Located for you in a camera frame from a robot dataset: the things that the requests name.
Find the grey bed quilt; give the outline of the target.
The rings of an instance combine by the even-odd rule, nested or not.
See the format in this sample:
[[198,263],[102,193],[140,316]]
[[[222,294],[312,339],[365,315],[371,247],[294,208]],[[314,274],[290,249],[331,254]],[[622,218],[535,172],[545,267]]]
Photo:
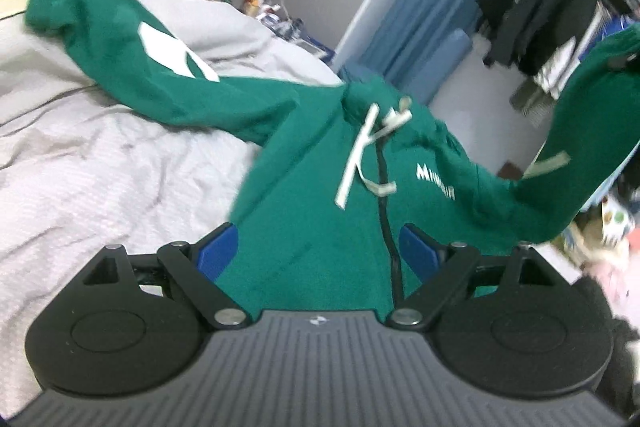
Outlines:
[[105,245],[152,253],[221,225],[254,144],[172,130],[107,96],[58,40],[1,23],[1,413],[38,395],[27,329]]

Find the striped hanging garment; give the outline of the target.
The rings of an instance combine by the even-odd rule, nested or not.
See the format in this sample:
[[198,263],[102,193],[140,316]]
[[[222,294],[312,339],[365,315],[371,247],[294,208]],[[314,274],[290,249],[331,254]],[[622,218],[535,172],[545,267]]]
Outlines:
[[551,117],[555,101],[533,79],[527,78],[512,94],[510,104],[529,124],[539,128]]

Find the cluttered bedside table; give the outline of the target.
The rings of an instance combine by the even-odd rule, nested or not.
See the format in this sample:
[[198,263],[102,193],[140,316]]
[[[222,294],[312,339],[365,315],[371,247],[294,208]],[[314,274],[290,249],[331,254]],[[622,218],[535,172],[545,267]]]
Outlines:
[[269,3],[267,0],[243,0],[240,11],[258,20],[278,38],[302,48],[326,65],[331,63],[335,52],[312,38],[300,18],[287,17],[283,5]]

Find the brown wooden box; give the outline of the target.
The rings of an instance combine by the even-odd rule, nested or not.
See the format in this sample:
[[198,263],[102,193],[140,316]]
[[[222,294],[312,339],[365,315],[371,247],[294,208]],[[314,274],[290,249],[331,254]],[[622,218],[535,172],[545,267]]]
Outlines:
[[523,178],[523,171],[511,161],[506,161],[498,170],[497,176],[500,179],[518,181]]

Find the blue curtain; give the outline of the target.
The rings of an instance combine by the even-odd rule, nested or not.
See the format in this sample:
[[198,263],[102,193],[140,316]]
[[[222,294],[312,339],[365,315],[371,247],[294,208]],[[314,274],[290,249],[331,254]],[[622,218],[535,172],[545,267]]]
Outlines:
[[475,0],[396,0],[356,62],[379,74],[408,74],[455,29],[472,38],[479,16]]

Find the black hanging jacket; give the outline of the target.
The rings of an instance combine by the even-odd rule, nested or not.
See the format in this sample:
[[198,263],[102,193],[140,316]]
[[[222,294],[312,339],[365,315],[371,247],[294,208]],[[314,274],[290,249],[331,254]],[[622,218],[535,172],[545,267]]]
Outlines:
[[488,67],[500,64],[534,77],[554,52],[578,43],[599,0],[475,0],[480,25],[489,28]]

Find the green hooded sweatshirt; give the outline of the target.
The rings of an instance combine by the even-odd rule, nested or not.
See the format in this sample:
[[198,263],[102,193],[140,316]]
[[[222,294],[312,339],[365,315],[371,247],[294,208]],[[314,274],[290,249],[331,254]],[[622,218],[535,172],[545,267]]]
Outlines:
[[260,154],[231,210],[236,253],[215,283],[250,314],[390,312],[419,287],[397,239],[505,255],[559,235],[639,143],[639,29],[600,42],[518,181],[475,164],[446,124],[380,78],[334,87],[219,77],[138,0],[28,0],[108,95],[171,127],[215,128]]

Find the blue covered chair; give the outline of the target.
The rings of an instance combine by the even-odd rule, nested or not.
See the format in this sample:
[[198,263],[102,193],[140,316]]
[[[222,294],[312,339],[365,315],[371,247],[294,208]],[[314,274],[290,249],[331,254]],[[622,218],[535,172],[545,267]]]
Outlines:
[[411,96],[413,101],[428,105],[440,87],[472,51],[472,47],[472,38],[463,29],[457,28],[450,32],[427,60],[411,66],[408,74],[392,77],[390,74],[379,74],[367,66],[348,61],[338,72],[338,78],[356,83],[367,83],[380,78]]

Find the blue sports jersey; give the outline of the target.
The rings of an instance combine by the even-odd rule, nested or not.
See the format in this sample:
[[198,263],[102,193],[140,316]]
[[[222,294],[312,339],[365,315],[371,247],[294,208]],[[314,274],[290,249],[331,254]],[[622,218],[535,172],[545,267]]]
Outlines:
[[638,24],[638,18],[631,16],[631,15],[615,15],[613,16],[608,22],[606,22],[602,28],[597,32],[597,35],[595,35],[590,43],[588,44],[588,46],[586,47],[585,51],[582,52],[582,54],[579,55],[578,60],[579,61],[583,61],[585,60],[586,56],[591,52],[591,50],[597,45],[599,44],[601,41],[603,41],[605,38],[608,38],[608,36],[612,36],[617,34],[618,32],[624,31],[625,29],[627,29],[629,26],[632,26],[634,24]]

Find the white grey hanging jacket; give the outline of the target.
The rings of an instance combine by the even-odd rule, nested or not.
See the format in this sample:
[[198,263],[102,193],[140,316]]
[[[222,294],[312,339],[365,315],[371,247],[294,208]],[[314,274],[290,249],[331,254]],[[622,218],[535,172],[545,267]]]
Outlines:
[[596,44],[597,36],[610,20],[610,11],[601,2],[598,2],[592,20],[582,38],[579,41],[575,37],[570,38],[551,55],[533,78],[536,86],[546,95],[550,95],[553,100],[557,100],[570,76],[588,51]]

